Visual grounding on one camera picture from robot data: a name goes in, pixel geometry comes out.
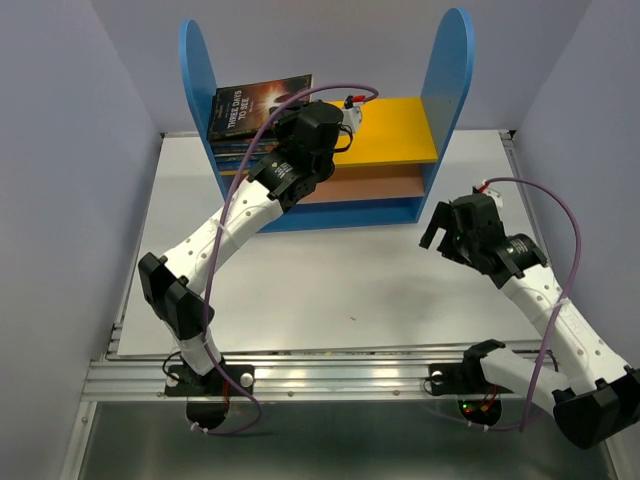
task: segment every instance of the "white table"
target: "white table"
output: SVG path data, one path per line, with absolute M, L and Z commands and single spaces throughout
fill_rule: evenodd
M 497 131 L 456 132 L 417 225 L 260 234 L 219 271 L 213 333 L 226 352 L 332 350 L 536 341 L 537 332 L 491 280 L 418 241 L 438 201 L 512 175 Z M 514 184 L 508 233 L 532 236 Z M 222 205 L 197 137 L 164 141 L 140 254 L 182 241 Z M 118 354 L 166 354 L 172 337 L 142 297 L 137 271 Z

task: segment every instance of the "stack of books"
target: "stack of books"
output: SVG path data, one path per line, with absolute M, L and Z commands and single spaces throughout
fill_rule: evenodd
M 211 109 L 207 140 L 221 173 L 235 173 L 240 167 L 249 143 L 271 112 L 301 90 L 311 88 L 311 75 L 252 83 L 216 90 Z M 309 102 L 302 98 L 296 105 Z M 250 169 L 262 157 L 275 148 L 277 140 L 273 131 L 267 131 L 260 139 L 247 168 Z

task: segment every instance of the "black cable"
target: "black cable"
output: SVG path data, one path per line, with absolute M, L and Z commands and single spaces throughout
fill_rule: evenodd
M 181 353 L 180 351 L 173 352 L 167 358 L 164 359 L 164 362 L 162 362 L 162 373 L 164 373 L 168 378 L 171 378 L 172 380 L 175 380 L 178 383 L 180 383 L 182 380 L 180 380 L 180 377 L 178 377 L 177 375 L 174 375 L 169 370 L 167 370 L 167 363 L 169 363 L 169 360 L 171 360 L 173 357 L 180 355 L 180 353 Z
M 343 153 L 351 148 L 351 144 L 353 143 L 353 130 L 349 125 L 340 125 L 339 129 L 349 135 L 349 144 L 346 147 L 335 148 L 333 153 Z

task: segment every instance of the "wall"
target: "wall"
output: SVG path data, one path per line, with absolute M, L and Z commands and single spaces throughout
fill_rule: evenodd
M 0 7 L 0 477 L 57 477 L 159 136 L 88 0 Z
M 602 338 L 636 368 L 639 21 L 637 0 L 594 2 L 516 136 L 524 176 L 559 192 L 580 222 L 584 250 L 573 295 L 576 304 Z M 573 255 L 571 229 L 556 206 L 534 199 L 562 280 Z M 627 439 L 630 450 L 639 452 L 640 427 Z
M 467 128 L 516 128 L 589 0 L 92 0 L 162 131 L 195 130 L 184 101 L 178 31 L 205 34 L 219 85 L 313 73 L 382 96 L 420 94 L 436 29 L 450 7 L 473 19 L 477 58 L 460 118 Z M 328 94 L 331 99 L 337 92 Z

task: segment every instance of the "bookshelf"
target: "bookshelf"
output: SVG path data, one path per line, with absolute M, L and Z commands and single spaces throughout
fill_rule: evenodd
M 468 13 L 450 9 L 438 27 L 421 95 L 364 105 L 353 145 L 334 156 L 334 175 L 263 231 L 417 222 L 469 91 L 474 47 Z M 235 172 L 218 170 L 206 140 L 216 81 L 194 20 L 180 31 L 180 63 L 191 114 L 226 194 Z

